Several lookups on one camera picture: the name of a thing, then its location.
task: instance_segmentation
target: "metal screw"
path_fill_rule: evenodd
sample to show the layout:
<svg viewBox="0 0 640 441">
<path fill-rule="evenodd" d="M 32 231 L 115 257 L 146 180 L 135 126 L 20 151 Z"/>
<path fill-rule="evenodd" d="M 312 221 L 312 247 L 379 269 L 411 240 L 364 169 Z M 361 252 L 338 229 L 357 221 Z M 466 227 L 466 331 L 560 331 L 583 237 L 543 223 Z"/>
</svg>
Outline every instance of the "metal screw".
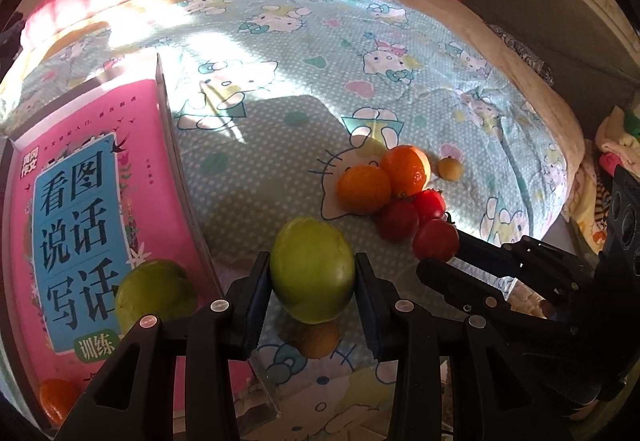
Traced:
<svg viewBox="0 0 640 441">
<path fill-rule="evenodd" d="M 482 329 L 486 326 L 486 320 L 480 315 L 473 315 L 469 317 L 469 325 L 476 329 Z"/>
<path fill-rule="evenodd" d="M 143 316 L 140 319 L 140 327 L 145 329 L 149 329 L 158 323 L 158 319 L 153 315 Z"/>
<path fill-rule="evenodd" d="M 219 300 L 214 300 L 211 303 L 211 310 L 215 311 L 216 313 L 222 313 L 223 311 L 226 311 L 227 309 L 229 309 L 229 303 L 224 300 L 223 298 L 219 299 Z"/>
<path fill-rule="evenodd" d="M 401 313 L 411 313 L 414 310 L 414 303 L 410 300 L 398 300 L 396 309 Z"/>
</svg>

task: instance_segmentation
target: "mandarin orange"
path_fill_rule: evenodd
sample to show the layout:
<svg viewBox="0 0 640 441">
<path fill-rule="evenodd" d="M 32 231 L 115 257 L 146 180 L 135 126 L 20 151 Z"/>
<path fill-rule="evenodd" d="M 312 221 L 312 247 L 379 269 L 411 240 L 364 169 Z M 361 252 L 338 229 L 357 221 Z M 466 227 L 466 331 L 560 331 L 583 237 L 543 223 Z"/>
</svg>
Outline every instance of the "mandarin orange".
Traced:
<svg viewBox="0 0 640 441">
<path fill-rule="evenodd" d="M 358 215 L 371 215 L 391 199 L 391 182 L 375 165 L 356 165 L 346 170 L 336 187 L 340 206 Z"/>
<path fill-rule="evenodd" d="M 40 404 L 51 422 L 57 426 L 62 425 L 80 394 L 74 384 L 64 379 L 45 379 L 40 384 Z"/>
<path fill-rule="evenodd" d="M 389 176 L 391 193 L 396 198 L 422 192 L 431 177 L 427 155 L 413 145 L 398 145 L 389 150 L 382 157 L 380 168 Z"/>
</svg>

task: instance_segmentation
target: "pillow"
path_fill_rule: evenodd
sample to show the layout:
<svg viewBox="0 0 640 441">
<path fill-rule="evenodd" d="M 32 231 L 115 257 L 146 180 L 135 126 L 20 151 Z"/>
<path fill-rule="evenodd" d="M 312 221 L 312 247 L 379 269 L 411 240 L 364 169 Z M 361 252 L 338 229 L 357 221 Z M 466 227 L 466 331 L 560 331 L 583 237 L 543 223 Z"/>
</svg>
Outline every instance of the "pillow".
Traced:
<svg viewBox="0 0 640 441">
<path fill-rule="evenodd" d="M 496 24 L 488 24 L 487 26 L 502 39 L 509 49 L 514 50 L 519 57 L 523 59 L 524 62 L 526 62 L 527 65 L 549 85 L 549 87 L 553 87 L 554 76 L 551 68 L 544 60 L 533 53 L 529 46 L 524 44 L 524 42 L 519 41 L 511 33 L 504 31 Z"/>
</svg>

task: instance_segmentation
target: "cloth pile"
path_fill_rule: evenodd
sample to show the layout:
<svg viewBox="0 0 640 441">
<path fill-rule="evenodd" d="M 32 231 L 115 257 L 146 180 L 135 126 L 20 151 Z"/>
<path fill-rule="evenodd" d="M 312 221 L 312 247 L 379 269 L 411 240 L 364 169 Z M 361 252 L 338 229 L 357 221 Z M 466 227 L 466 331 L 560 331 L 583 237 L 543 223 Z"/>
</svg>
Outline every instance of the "cloth pile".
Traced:
<svg viewBox="0 0 640 441">
<path fill-rule="evenodd" d="M 623 110 L 615 106 L 585 140 L 585 155 L 562 215 L 571 219 L 588 246 L 599 253 L 607 239 L 613 174 L 618 165 L 640 178 L 640 91 Z"/>
</svg>

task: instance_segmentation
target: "small yellow fruit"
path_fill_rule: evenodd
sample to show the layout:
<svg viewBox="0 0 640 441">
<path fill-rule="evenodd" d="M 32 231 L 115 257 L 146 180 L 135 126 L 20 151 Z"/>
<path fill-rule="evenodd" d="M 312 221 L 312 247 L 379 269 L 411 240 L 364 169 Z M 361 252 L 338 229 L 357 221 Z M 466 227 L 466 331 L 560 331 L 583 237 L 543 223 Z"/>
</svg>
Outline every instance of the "small yellow fruit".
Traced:
<svg viewBox="0 0 640 441">
<path fill-rule="evenodd" d="M 462 177 L 465 168 L 455 158 L 442 158 L 438 161 L 438 175 L 447 181 L 457 181 Z"/>
<path fill-rule="evenodd" d="M 319 360 L 329 356 L 340 343 L 340 329 L 335 321 L 301 324 L 296 332 L 295 347 L 303 357 Z"/>
</svg>

